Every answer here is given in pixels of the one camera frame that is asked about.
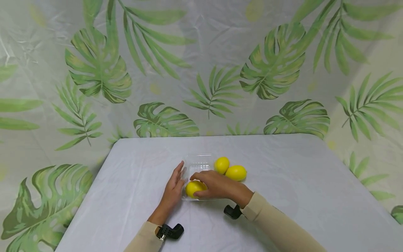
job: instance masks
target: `right hand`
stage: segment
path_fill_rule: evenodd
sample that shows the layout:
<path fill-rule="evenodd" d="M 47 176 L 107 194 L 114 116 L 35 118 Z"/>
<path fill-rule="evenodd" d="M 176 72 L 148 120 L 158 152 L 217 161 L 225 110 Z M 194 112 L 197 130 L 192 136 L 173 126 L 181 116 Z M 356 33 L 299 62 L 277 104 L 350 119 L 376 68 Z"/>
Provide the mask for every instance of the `right hand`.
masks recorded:
<path fill-rule="evenodd" d="M 226 198 L 244 208 L 253 196 L 253 192 L 244 184 L 234 181 L 216 171 L 194 173 L 190 180 L 200 180 L 205 183 L 207 190 L 197 191 L 193 195 L 203 199 Z"/>

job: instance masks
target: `hand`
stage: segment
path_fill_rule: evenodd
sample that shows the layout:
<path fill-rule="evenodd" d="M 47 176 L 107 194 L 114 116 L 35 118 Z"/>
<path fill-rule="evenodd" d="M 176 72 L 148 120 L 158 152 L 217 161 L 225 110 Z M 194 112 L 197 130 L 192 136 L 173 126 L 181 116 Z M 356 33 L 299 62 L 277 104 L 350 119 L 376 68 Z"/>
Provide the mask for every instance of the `hand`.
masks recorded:
<path fill-rule="evenodd" d="M 181 200 L 182 187 L 185 184 L 185 181 L 181 179 L 182 167 L 183 161 L 173 171 L 171 178 L 166 183 L 159 205 L 147 221 L 162 226 Z"/>
<path fill-rule="evenodd" d="M 207 190 L 197 191 L 193 195 L 198 198 L 214 199 L 226 198 L 245 208 L 253 196 L 253 192 L 244 184 L 234 181 L 216 171 L 202 171 L 194 173 L 190 180 L 200 180 L 205 183 Z"/>

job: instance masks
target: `black wrist device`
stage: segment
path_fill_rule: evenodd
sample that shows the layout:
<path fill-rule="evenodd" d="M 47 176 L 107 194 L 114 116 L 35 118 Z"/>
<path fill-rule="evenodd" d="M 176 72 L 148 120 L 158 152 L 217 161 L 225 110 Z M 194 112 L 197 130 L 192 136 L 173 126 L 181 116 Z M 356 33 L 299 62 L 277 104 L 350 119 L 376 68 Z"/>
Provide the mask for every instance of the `black wrist device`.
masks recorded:
<path fill-rule="evenodd" d="M 238 219 L 239 216 L 241 216 L 241 214 L 242 214 L 241 208 L 238 205 L 236 205 L 235 208 L 232 208 L 230 205 L 227 205 L 224 208 L 224 213 L 233 220 Z"/>
<path fill-rule="evenodd" d="M 179 237 L 183 234 L 184 229 L 181 224 L 176 224 L 174 228 L 171 228 L 167 224 L 162 225 L 160 230 L 157 233 L 157 237 L 160 240 L 164 240 L 165 237 L 168 237 L 170 239 L 178 240 Z"/>

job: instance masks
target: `left hand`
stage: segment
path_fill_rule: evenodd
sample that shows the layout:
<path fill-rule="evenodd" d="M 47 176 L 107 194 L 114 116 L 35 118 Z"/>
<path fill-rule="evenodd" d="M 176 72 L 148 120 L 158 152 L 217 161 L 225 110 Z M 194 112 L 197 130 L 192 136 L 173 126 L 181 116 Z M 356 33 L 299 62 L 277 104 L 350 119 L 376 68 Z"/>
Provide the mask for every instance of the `left hand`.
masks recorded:
<path fill-rule="evenodd" d="M 182 187 L 185 184 L 185 181 L 181 179 L 182 167 L 183 161 L 181 161 L 173 171 L 171 178 L 168 180 L 168 183 L 166 183 L 165 191 L 159 205 L 147 221 L 162 226 L 181 200 Z"/>

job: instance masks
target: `wrinkled fabric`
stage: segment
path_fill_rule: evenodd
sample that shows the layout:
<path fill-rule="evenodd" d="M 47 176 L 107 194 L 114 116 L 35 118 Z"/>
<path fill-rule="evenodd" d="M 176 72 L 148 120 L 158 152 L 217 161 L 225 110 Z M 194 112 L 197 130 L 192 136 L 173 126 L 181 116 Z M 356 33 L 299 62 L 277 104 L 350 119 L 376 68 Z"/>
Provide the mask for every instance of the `wrinkled fabric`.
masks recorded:
<path fill-rule="evenodd" d="M 54 250 L 126 137 L 316 135 L 403 222 L 402 19 L 393 0 L 3 1 L 0 250 Z"/>

